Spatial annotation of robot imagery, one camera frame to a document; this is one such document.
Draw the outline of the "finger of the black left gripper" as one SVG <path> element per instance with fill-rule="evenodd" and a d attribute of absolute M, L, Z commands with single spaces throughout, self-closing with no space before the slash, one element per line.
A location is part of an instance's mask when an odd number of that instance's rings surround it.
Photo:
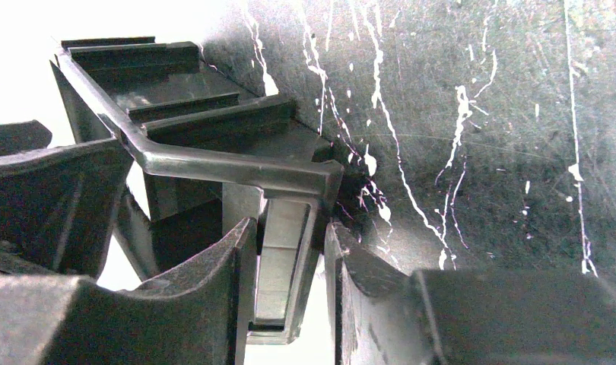
<path fill-rule="evenodd" d="M 0 157 L 47 148 L 51 131 L 37 120 L 0 124 Z"/>
<path fill-rule="evenodd" d="M 113 138 L 0 157 L 0 250 L 98 278 L 132 163 Z"/>

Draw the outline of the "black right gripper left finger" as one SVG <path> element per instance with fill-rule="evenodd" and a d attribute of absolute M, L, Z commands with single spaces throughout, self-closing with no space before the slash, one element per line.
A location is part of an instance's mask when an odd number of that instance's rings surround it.
<path fill-rule="evenodd" d="M 76 275 L 0 275 L 0 364 L 242 364 L 256 221 L 134 290 Z"/>

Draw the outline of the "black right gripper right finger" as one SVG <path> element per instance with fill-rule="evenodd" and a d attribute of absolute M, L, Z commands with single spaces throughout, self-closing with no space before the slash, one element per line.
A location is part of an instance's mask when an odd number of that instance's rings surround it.
<path fill-rule="evenodd" d="M 616 291 L 563 271 L 407 275 L 325 233 L 336 364 L 616 364 Z"/>

